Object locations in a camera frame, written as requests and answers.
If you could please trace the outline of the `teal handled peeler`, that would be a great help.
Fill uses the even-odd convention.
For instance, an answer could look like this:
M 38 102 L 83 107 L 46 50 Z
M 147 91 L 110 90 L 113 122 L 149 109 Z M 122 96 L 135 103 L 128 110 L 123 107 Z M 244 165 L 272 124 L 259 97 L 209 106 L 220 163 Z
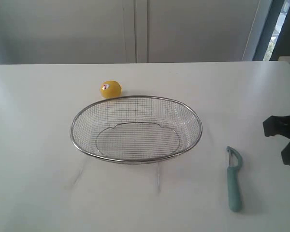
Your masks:
M 228 187 L 228 203 L 229 208 L 233 212 L 238 212 L 242 209 L 242 200 L 240 195 L 239 184 L 237 180 L 237 174 L 242 167 L 243 159 L 240 153 L 228 146 L 226 148 L 228 152 L 228 161 L 229 164 L 231 163 L 231 156 L 234 155 L 237 158 L 237 165 L 236 166 L 228 166 L 227 168 L 227 187 Z

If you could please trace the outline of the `yellow lemon with sticker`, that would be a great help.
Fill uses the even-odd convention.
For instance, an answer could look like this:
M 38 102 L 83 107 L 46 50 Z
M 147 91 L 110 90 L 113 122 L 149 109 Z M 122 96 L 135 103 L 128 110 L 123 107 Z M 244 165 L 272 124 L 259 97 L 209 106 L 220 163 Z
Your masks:
M 101 85 L 100 92 L 105 99 L 116 98 L 121 95 L 122 88 L 117 81 L 106 81 Z

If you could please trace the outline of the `oval steel mesh basket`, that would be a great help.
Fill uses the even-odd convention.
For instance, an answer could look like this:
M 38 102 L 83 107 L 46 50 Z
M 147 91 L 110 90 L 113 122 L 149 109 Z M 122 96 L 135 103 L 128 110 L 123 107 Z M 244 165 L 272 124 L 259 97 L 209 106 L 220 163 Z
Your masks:
M 203 125 L 186 104 L 132 95 L 94 102 L 73 119 L 70 138 L 91 157 L 120 164 L 175 158 L 200 141 Z

